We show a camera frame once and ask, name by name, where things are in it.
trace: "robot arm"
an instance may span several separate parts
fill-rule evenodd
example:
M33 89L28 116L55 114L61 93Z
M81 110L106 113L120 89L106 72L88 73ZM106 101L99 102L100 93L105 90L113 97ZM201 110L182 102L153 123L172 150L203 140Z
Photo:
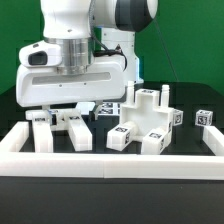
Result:
M20 51L17 102L27 107L121 98L124 60L113 53L93 56L90 13L94 26L138 32L154 18L157 0L41 0L41 9L45 39Z
M158 0L96 0L96 26L140 32L156 15Z

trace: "white plastic part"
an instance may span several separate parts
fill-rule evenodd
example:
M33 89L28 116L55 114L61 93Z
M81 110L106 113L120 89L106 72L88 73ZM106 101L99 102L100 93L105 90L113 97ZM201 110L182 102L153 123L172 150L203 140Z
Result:
M199 110L196 113L195 125L196 126L210 126L212 124L212 111Z
M44 15L44 36L56 39L90 37L90 0L41 0Z
M116 49L120 46L122 52L127 58L127 68L123 72L124 84L127 86L128 81L134 81L135 83L143 83L143 80L139 77L139 58L136 56L135 48L135 33L120 31L117 29L102 28L101 41L109 49Z
M117 125L107 134L107 148L122 151L133 141L137 132L138 128L134 122Z
M178 126L183 124L184 112L181 110L174 110L173 112L173 126Z
M17 122L0 142L0 152L19 152L29 137L29 123Z
M162 93L161 93L161 107L168 107L169 106L169 97L170 97L170 87L169 85L162 86Z
M57 66L62 62L61 47L56 44L48 44L44 41L24 47L19 52L19 60L25 67L34 67L29 63L29 56L37 52L45 52L47 54L47 64L44 66Z
M80 110L82 115L89 115L89 112L93 110L94 106L94 102L79 102L76 105L76 109Z
M0 153L0 176L224 180L223 157Z
M140 89L135 93L135 103L129 105L127 102L120 105L119 126L127 122L133 122L137 127L137 133L130 140L143 141L143 138L152 129L162 128L166 133L164 147L171 142L173 108L159 106L159 91ZM115 150L123 150L125 144L121 144L124 136L116 132L116 128L108 133L107 147Z
M92 134L78 109L30 110L26 119L33 121L36 152L53 152L51 131L68 131L75 151L92 150Z
M224 156L224 135L215 126L205 126L203 141L216 156Z
M75 151L92 150L92 134L81 116L69 118L68 133Z
M165 148L167 132L162 128L152 129L142 141L141 154L159 155Z
M16 81L17 102L22 107L121 98L124 59L99 57L83 75L61 76L56 67L26 68L20 65Z
M53 136L47 122L32 122L36 153L53 153Z
M126 104L133 105L135 98L134 82L128 81Z
M120 103L104 102L99 116L119 116Z

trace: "white block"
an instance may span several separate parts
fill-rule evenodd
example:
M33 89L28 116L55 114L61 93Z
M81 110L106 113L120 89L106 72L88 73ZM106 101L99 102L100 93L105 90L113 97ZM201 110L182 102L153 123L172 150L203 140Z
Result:
M103 178L103 155L2 153L0 176Z
M134 105L121 104L119 123L123 125L128 121L135 122L138 127L136 133L138 139L143 139L150 130L163 126L169 133L169 139L166 142L168 145L171 141L173 124L173 108L167 107L168 95L166 93L163 96L163 106L159 106L159 91L147 89L136 91Z
M29 123L17 122L0 142L1 152L19 152L29 137Z
M139 156L138 160L138 178L224 179L222 157L146 155Z
M165 148L165 137L167 133L158 128L152 129L142 141L141 154L159 155Z
M161 107L169 107L170 87L169 85L162 86Z
M216 156L224 156L224 135L216 127L204 127L203 141Z
M107 155L104 178L138 178L137 158L136 155Z
M78 102L76 109L78 109L82 115L89 115L89 112L93 110L94 106L94 102Z
M122 151L132 142L137 130L138 128L134 122L117 125L107 134L107 148Z
M50 124L47 122L33 122L33 135L35 152L37 153L53 153L53 136Z
M196 113L195 125L197 126L210 126L212 124L212 111L199 110Z
M69 117L68 133L75 151L92 150L92 134L81 116Z
M135 99L135 89L134 89L134 82L133 81L128 81L128 86L127 86L127 96L126 96L126 104L127 105L134 105L134 99Z
M49 113L46 110L28 110L26 111L26 119L37 122L47 122L49 120Z
M174 110L173 112L173 126L178 126L183 124L184 112L181 110Z

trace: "white cylinder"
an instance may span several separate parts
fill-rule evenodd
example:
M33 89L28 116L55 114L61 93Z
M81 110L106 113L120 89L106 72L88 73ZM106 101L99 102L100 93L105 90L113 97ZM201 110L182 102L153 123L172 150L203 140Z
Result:
M128 81L126 104L133 105L135 97L134 82Z
M169 85L163 85L160 106L168 107L169 106L169 98L170 98L170 87L169 87Z
M124 127L128 127L128 128L131 128L131 135L132 136L136 136L137 133L138 133L138 127L137 125L135 124L135 122L133 121L128 121L126 123L123 124Z

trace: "white robot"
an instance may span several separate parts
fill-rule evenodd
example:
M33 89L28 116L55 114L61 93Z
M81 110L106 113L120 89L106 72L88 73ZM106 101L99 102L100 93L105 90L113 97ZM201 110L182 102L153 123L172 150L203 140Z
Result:
M120 48L127 58L127 68L123 72L123 80L125 86L128 86L128 81L133 81L136 84L143 83L140 78L140 60L135 54L135 32L121 31L112 28L101 29L101 40L109 49Z
M36 152L53 152L51 131L58 130L68 131L76 151L92 149L80 113L50 106L121 98L128 57L99 42L94 27L139 32L153 20L157 5L157 0L41 0L45 39L21 49L16 83L22 107L43 108L26 112ZM96 52L94 42L103 50Z

